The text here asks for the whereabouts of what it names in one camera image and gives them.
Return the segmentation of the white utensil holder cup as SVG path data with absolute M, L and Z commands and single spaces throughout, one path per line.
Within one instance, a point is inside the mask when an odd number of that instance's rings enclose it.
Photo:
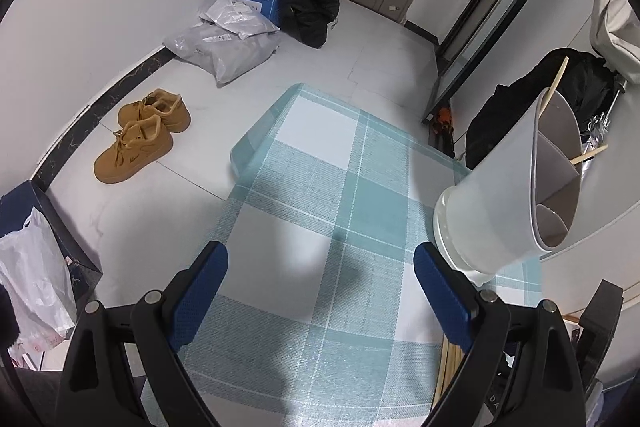
M 442 257 L 475 285 L 530 257 L 552 253 L 573 224 L 582 167 L 574 112 L 555 92 L 541 118 L 540 92 L 498 145 L 434 210 Z

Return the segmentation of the wooden chopstick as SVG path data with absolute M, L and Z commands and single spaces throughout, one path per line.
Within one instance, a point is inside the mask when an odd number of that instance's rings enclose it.
M 447 375 L 452 378 L 457 372 L 458 367 L 464 357 L 464 352 L 459 346 L 449 343 L 447 350 Z
M 449 352 L 449 341 L 446 336 L 442 337 L 442 347 L 440 347 L 440 359 L 438 365 L 436 385 L 434 389 L 432 407 L 434 407 L 442 396 L 444 381 L 447 373 L 447 361 Z

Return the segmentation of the wooden chopstick leftmost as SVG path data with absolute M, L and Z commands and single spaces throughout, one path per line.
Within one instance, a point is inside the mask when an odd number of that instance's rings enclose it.
M 440 359 L 438 365 L 436 385 L 434 389 L 432 407 L 434 407 L 442 396 L 444 381 L 447 373 L 447 361 L 449 352 L 449 341 L 446 336 L 442 337 L 442 347 L 440 347 Z

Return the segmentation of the white plastic bag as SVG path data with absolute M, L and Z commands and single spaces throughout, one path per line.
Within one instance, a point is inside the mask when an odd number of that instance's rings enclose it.
M 9 291 L 27 351 L 46 352 L 75 328 L 70 271 L 46 217 L 34 208 L 17 231 L 1 237 L 1 284 Z

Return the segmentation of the teal plaid tablecloth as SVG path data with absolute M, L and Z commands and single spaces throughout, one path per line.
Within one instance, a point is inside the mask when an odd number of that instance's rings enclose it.
M 468 173 L 306 84 L 233 147 L 229 268 L 179 358 L 225 426 L 417 426 L 442 330 L 413 270 Z

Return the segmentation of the orange black tool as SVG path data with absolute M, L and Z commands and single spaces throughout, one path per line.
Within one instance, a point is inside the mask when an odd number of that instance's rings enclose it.
M 439 107 L 432 120 L 432 131 L 437 150 L 454 158 L 454 127 L 449 106 Z

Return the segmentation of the tan shoe far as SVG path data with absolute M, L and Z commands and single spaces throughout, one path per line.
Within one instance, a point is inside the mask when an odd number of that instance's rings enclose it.
M 142 100 L 122 106 L 117 114 L 120 127 L 130 121 L 139 121 L 151 116 L 160 117 L 160 121 L 170 133 L 185 132 L 191 124 L 191 115 L 180 95 L 156 89 Z

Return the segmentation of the white garment hanging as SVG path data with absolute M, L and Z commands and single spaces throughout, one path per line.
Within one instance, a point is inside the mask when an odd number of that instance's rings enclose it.
M 639 83 L 639 19 L 627 0 L 593 0 L 590 44 L 608 65 Z

